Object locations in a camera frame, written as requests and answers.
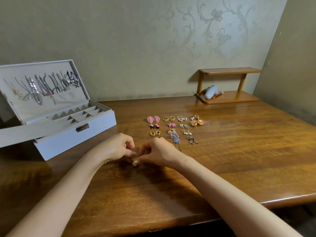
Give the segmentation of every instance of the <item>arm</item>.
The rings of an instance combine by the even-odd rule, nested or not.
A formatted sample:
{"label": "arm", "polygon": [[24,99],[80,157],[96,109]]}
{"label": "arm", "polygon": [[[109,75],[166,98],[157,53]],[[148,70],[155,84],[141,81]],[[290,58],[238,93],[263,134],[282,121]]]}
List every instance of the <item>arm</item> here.
{"label": "arm", "polygon": [[85,154],[7,237],[61,236],[99,167],[123,155],[136,156],[132,137],[117,134]]}
{"label": "arm", "polygon": [[302,237],[257,201],[214,174],[163,138],[142,146],[134,165],[151,162],[175,169],[187,178],[237,236]]}

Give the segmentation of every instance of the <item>metal latch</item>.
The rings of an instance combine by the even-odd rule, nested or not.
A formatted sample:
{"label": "metal latch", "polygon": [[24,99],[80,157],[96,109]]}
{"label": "metal latch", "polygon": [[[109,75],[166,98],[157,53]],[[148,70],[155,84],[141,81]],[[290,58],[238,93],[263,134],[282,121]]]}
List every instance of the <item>metal latch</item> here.
{"label": "metal latch", "polygon": [[83,124],[83,125],[81,125],[81,126],[78,126],[78,127],[76,128],[76,131],[77,131],[77,132],[80,132],[80,131],[83,131],[83,130],[85,130],[85,129],[87,129],[87,128],[89,128],[89,123],[85,123],[85,124]]}

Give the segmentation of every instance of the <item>wooden table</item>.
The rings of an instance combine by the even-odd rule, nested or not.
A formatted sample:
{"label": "wooden table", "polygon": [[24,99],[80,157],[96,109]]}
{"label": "wooden table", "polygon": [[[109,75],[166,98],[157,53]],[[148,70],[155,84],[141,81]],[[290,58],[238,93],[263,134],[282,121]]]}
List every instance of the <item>wooden table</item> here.
{"label": "wooden table", "polygon": [[[103,102],[117,126],[44,161],[23,160],[17,146],[1,149],[0,236],[5,235],[90,148],[118,132],[137,148],[151,138],[147,117],[200,115],[191,127],[198,145],[181,134],[182,151],[269,208],[316,199],[316,127],[262,101],[202,104],[195,96]],[[170,141],[167,123],[161,135]],[[218,219],[180,174],[125,161],[100,168],[63,236],[127,235]]]}

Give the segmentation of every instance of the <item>white object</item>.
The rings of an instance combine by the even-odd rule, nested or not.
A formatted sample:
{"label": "white object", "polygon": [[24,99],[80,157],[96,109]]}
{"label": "white object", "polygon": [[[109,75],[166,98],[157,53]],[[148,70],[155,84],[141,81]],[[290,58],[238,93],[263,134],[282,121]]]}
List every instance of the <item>white object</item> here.
{"label": "white object", "polygon": [[218,94],[218,86],[214,85],[209,88],[207,88],[206,93],[205,93],[205,99],[211,99],[213,95]]}
{"label": "white object", "polygon": [[[68,91],[55,92],[54,100],[42,96],[42,105],[31,98],[26,101],[19,99],[4,81],[27,94],[15,77],[27,87],[24,76],[31,77],[39,89],[34,75],[43,78],[45,73],[46,82],[52,88],[54,85],[48,75],[52,72],[65,75],[67,71],[72,71],[81,84],[77,88],[70,86]],[[33,140],[42,157],[49,160],[116,125],[114,111],[90,99],[72,60],[0,66],[0,91],[22,124],[0,130],[0,147]]]}

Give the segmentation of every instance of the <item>right hand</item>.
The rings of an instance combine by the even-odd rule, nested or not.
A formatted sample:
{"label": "right hand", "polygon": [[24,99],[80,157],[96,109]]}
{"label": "right hand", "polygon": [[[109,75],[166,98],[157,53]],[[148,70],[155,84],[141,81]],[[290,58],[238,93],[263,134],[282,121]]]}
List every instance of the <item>right hand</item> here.
{"label": "right hand", "polygon": [[164,138],[153,138],[146,141],[139,151],[139,157],[133,165],[142,163],[154,163],[158,166],[166,166],[175,169],[180,161],[188,156],[178,151],[173,144]]}

